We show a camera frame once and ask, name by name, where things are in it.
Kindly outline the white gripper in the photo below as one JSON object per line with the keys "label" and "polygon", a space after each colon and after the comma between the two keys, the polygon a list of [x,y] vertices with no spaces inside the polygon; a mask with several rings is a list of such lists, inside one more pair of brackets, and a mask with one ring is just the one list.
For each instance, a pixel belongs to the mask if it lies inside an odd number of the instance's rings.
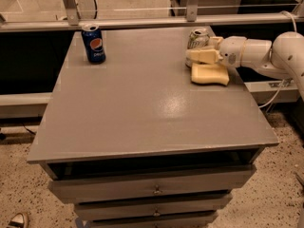
{"label": "white gripper", "polygon": [[221,63],[226,67],[239,67],[246,40],[246,37],[239,36],[227,37],[224,40],[221,36],[211,36],[208,45],[214,48],[187,49],[186,64],[214,64],[222,59]]}

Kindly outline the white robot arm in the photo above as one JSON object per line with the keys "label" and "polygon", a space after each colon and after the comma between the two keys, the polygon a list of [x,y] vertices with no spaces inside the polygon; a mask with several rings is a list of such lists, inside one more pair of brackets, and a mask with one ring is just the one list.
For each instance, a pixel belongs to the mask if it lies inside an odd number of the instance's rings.
{"label": "white robot arm", "polygon": [[279,34],[273,42],[243,36],[211,36],[204,28],[190,33],[185,52],[196,84],[229,83],[230,67],[248,67],[274,79],[294,80],[304,98],[304,36],[295,29]]}

